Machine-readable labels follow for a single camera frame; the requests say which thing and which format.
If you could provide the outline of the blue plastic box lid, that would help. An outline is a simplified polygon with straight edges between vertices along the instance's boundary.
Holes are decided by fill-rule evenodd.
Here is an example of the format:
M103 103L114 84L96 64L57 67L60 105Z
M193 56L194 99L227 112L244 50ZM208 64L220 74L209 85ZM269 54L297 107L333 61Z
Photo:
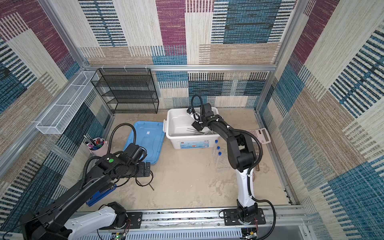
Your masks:
M143 162L155 165L160 157L165 133L163 123L138 121L134 123L136 130L136 145L147 150L147 156Z

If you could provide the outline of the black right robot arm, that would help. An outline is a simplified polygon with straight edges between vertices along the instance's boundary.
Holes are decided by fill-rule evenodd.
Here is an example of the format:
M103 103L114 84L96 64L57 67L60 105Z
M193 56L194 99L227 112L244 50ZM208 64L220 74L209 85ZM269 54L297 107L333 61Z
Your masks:
M208 128L226 141L229 163L237 171L238 217L241 223L251 222L259 213L258 203L266 202L255 198L252 183L254 168L263 157L260 141L252 133L235 129L220 115L215 115L210 104L201 104L200 112L191 105L187 113L194 118L193 128L198 131Z

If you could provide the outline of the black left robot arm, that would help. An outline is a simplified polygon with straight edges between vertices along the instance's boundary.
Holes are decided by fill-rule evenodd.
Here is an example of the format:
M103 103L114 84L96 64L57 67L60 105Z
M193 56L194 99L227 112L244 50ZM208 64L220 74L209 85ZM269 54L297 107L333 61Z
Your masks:
M131 219L126 209L112 202L78 219L73 214L93 195L113 186L113 181L147 177L140 174L147 150L132 142L123 151L87 159L80 180L49 206L20 218L25 240L76 240L101 228L126 229Z

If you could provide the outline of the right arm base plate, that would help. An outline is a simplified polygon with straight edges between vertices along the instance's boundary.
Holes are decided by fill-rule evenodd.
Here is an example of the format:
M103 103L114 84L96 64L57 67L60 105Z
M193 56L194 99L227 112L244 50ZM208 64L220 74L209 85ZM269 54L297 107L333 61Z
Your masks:
M219 217L224 219L226 226L266 224L265 214L261 208L248 216L243 215L238 209L224 209L219 212Z

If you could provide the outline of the clear test tube rack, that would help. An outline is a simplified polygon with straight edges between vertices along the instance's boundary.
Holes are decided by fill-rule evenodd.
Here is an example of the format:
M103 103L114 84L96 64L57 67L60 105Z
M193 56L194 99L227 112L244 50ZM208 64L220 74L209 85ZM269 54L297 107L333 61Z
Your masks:
M229 160L228 160L227 149L224 147L221 147L221 152L222 152L222 159L220 160L218 167L217 168L215 167L215 170L217 173L226 171L226 170L231 168L231 166L229 164Z

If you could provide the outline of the metal tweezers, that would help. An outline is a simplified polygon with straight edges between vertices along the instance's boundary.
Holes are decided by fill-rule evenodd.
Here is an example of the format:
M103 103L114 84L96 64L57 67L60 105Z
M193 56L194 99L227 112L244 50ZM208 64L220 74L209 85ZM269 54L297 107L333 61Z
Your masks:
M205 132L197 131L197 130L190 129L190 128L187 128L187 132L194 133L197 135L205 135L206 134Z

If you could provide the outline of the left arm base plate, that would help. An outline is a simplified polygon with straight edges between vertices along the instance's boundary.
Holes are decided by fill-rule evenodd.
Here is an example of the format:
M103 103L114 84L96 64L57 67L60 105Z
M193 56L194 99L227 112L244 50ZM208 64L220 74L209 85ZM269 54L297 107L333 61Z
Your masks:
M126 232L141 227L143 212L126 212L124 216L122 229Z

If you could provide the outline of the blue-capped test tube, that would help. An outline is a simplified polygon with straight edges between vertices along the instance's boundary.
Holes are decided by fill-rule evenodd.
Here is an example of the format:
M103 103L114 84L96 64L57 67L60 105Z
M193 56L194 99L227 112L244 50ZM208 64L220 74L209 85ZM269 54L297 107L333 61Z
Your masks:
M215 167L217 168L219 163L220 163L220 160L222 159L222 152L221 151L218 151L214 157L214 160L215 160Z
M221 155L222 155L221 147L220 146L215 147L214 152L213 152L214 159L217 160Z
M213 156L216 155L217 147L218 147L218 140L215 140L214 145L213 145L213 150L212 150Z

